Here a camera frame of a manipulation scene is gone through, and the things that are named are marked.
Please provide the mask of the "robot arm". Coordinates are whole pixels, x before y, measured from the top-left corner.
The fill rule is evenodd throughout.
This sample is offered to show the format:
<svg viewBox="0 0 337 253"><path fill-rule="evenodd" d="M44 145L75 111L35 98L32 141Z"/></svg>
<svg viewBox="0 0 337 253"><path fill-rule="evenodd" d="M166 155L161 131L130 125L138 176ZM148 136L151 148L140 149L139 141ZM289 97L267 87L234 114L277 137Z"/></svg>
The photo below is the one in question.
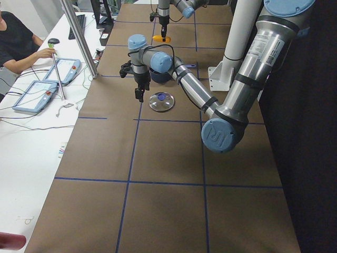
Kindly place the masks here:
<svg viewBox="0 0 337 253"><path fill-rule="evenodd" d="M158 2L158 6L154 16L159 18L159 24L162 26L160 39L162 42L168 42L169 38L167 34L167 26L170 22L170 5L174 5L182 14L184 18L190 18L195 11L206 6L209 3L207 0L162 0Z"/></svg>
<svg viewBox="0 0 337 253"><path fill-rule="evenodd" d="M168 74L209 120L201 137L211 151L225 153L243 138L247 115L283 49L309 30L314 1L237 1L222 61L209 70L209 78L227 92L219 103L175 54L149 46L146 37L128 38L130 60L120 76L134 76L135 97L143 101L150 72Z"/></svg>

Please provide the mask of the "person's hand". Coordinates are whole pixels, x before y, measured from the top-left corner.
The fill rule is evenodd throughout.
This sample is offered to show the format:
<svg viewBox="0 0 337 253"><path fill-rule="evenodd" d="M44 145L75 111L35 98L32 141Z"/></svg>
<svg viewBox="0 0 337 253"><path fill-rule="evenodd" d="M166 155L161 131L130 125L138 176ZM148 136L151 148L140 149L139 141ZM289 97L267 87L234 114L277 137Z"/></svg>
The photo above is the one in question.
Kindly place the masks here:
<svg viewBox="0 0 337 253"><path fill-rule="evenodd" d="M52 58L54 54L57 54L57 51L53 48L45 48L37 52L38 57L41 59Z"/></svg>

